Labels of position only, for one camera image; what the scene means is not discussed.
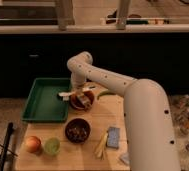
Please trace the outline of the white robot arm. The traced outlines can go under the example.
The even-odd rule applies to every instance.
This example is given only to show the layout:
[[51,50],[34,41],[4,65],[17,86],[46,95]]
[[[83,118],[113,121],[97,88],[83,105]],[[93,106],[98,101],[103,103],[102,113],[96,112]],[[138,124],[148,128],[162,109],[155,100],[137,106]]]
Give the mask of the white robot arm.
[[123,98],[131,171],[181,171],[167,95],[157,82],[92,65],[89,52],[67,61],[74,89],[89,79]]

